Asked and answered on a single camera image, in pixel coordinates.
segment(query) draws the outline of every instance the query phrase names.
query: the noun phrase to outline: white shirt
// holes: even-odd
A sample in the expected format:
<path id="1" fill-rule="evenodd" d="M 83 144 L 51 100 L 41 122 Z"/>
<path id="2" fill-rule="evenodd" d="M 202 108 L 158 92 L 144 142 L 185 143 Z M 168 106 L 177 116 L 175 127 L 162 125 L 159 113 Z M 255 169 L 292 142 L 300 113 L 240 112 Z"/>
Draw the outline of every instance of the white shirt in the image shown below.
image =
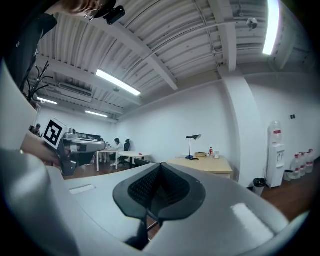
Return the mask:
<path id="1" fill-rule="evenodd" d="M 122 152 L 124 151 L 124 145 L 122 145 L 122 143 L 119 143 L 118 145 L 115 144 L 113 149 L 118 150 L 118 152 Z"/>

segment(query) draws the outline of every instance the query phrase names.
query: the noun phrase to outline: brown floor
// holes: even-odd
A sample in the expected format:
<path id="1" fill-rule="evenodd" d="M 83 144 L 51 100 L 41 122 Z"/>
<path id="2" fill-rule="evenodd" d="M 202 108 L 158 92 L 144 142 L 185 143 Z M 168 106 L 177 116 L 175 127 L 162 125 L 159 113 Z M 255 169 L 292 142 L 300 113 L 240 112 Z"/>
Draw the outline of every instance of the brown floor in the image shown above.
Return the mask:
<path id="1" fill-rule="evenodd" d="M 85 165 L 75 170 L 73 176 L 64 177 L 65 180 L 84 178 L 91 176 L 99 176 L 117 173 L 129 169 L 129 166 L 115 167 L 108 163 L 100 163 L 99 172 L 96 171 L 96 165 Z M 300 214 L 310 209 L 311 201 L 313 199 L 316 188 L 319 184 L 320 178 L 320 160 L 314 165 L 312 173 L 308 173 L 300 179 L 292 181 L 283 181 L 280 187 L 268 188 L 263 190 L 262 198 L 277 207 L 289 221 L 292 221 Z M 150 226 L 155 221 L 148 217 L 147 224 Z M 159 225 L 155 226 L 148 232 L 149 238 L 152 239 L 159 231 Z"/>

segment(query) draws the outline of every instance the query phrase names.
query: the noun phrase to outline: black desk lamp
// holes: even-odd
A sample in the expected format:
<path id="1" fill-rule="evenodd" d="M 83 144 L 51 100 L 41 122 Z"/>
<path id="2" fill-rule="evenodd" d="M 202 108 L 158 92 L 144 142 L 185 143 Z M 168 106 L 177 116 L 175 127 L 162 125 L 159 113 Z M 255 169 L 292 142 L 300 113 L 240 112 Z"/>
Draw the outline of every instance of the black desk lamp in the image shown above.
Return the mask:
<path id="1" fill-rule="evenodd" d="M 190 139 L 190 147 L 189 147 L 189 155 L 187 155 L 185 158 L 186 159 L 190 159 L 190 160 L 199 160 L 197 158 L 194 158 L 192 155 L 191 155 L 191 139 L 194 139 L 195 141 L 196 140 L 199 140 L 201 138 L 201 134 L 198 134 L 198 135 L 192 135 L 192 136 L 187 136 L 186 137 L 187 139 Z"/>

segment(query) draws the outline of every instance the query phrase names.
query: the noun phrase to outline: black trash can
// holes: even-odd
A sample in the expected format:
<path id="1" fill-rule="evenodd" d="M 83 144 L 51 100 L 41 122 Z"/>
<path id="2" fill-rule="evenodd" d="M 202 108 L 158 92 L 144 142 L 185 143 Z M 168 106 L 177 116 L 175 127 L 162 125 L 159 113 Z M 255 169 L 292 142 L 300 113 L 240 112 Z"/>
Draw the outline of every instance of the black trash can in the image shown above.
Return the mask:
<path id="1" fill-rule="evenodd" d="M 253 180 L 253 193 L 261 197 L 262 192 L 264 191 L 264 187 L 266 186 L 266 179 L 265 178 L 255 178 Z"/>

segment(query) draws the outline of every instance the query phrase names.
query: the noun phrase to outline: water cooler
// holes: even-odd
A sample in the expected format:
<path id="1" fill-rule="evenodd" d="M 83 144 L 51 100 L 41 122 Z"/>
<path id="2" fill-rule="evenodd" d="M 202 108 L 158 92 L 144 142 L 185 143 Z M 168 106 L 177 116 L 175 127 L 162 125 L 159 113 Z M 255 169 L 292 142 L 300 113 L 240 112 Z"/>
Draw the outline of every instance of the water cooler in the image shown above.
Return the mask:
<path id="1" fill-rule="evenodd" d="M 266 184 L 269 188 L 281 186 L 285 172 L 285 145 L 274 144 L 269 146 L 268 169 Z"/>

